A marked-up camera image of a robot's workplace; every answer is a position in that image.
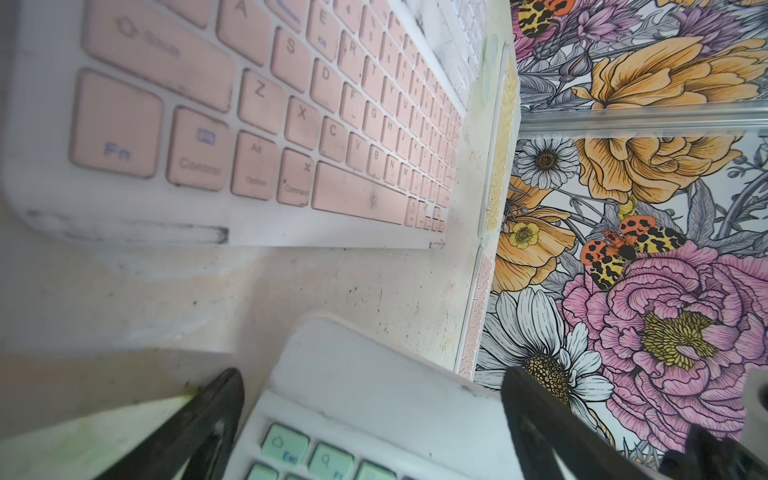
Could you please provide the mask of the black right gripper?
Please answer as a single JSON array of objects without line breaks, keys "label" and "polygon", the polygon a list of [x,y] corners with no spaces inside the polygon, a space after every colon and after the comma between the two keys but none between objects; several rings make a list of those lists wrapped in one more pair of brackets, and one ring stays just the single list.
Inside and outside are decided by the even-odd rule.
[{"label": "black right gripper", "polygon": [[693,425],[683,452],[667,451],[658,472],[676,480],[767,480],[767,464],[730,439]]}]

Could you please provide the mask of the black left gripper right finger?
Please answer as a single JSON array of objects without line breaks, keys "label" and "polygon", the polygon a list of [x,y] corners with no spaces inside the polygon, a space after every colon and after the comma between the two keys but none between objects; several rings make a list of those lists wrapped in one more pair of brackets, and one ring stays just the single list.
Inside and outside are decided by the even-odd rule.
[{"label": "black left gripper right finger", "polygon": [[501,399],[525,479],[650,479],[598,436],[521,367],[506,370]]}]

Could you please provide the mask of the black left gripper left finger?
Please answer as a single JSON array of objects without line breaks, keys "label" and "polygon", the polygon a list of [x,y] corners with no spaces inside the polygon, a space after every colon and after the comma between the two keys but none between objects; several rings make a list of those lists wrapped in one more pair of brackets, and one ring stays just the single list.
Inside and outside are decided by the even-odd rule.
[{"label": "black left gripper left finger", "polygon": [[228,368],[98,477],[221,479],[234,448],[243,405],[241,373]]}]

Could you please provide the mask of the green keyboard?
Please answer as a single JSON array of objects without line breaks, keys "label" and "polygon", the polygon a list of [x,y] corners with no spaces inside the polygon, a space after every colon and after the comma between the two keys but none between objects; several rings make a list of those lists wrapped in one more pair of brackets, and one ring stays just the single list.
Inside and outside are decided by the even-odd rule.
[{"label": "green keyboard", "polygon": [[518,479],[500,397],[309,314],[229,458],[229,479]]}]

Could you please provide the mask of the pink keyboard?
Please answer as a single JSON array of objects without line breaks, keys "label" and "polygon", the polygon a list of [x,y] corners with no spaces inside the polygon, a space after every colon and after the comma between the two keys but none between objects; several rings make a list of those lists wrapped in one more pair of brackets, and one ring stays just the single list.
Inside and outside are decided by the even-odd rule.
[{"label": "pink keyboard", "polygon": [[71,242],[440,249],[437,2],[5,1],[1,195]]}]

